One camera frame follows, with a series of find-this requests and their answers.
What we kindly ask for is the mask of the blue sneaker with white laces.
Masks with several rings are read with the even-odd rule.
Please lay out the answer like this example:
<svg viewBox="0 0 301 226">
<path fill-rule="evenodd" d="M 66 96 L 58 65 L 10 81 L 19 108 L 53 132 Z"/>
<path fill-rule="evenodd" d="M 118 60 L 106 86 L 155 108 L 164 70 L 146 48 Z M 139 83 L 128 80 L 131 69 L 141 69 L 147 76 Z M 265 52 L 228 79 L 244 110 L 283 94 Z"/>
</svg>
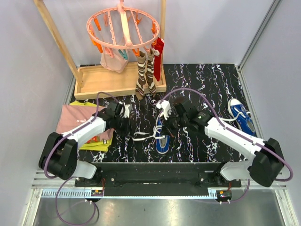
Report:
<svg viewBox="0 0 301 226">
<path fill-rule="evenodd" d="M 156 126 L 153 128 L 153 134 L 150 135 L 149 133 L 145 132 L 135 132 L 132 140 L 133 141 L 144 141 L 146 139 L 155 139 L 155 148 L 159 154 L 166 154 L 169 151 L 170 147 L 170 136 L 169 135 L 162 135 L 162 122 L 161 117 L 163 113 L 160 112 L 156 118 Z"/>
</svg>

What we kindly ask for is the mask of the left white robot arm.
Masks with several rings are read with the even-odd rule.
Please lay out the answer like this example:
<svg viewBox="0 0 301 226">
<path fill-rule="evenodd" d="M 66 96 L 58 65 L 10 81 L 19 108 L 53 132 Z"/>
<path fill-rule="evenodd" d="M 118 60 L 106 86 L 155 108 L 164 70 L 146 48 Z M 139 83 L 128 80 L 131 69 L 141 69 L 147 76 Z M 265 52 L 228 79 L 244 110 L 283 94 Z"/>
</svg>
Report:
<svg viewBox="0 0 301 226">
<path fill-rule="evenodd" d="M 92 116 L 83 124 L 63 133 L 53 132 L 47 137 L 39 167 L 49 178 L 85 178 L 91 186 L 100 184 L 102 178 L 97 167 L 89 162 L 78 160 L 78 150 L 93 137 L 109 130 L 127 136 L 130 133 L 130 112 L 132 106 L 122 102 L 110 102 L 108 107 L 96 107 Z"/>
</svg>

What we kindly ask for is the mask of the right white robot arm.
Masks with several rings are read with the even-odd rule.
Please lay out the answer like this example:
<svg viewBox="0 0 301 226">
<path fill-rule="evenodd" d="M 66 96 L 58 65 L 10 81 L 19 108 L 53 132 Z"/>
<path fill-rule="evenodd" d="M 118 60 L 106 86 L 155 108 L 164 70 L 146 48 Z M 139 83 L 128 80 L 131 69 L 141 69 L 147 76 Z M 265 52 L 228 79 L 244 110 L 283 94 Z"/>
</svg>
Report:
<svg viewBox="0 0 301 226">
<path fill-rule="evenodd" d="M 222 187 L 235 179 L 251 179 L 263 187 L 270 187 L 278 180 L 285 163 L 277 140 L 263 140 L 248 135 L 222 122 L 211 112 L 199 111 L 181 98 L 174 106 L 161 100 L 156 107 L 162 111 L 162 135 L 174 135 L 179 129 L 186 127 L 217 139 L 246 157 L 241 162 L 221 163 L 213 176 L 216 185 Z"/>
</svg>

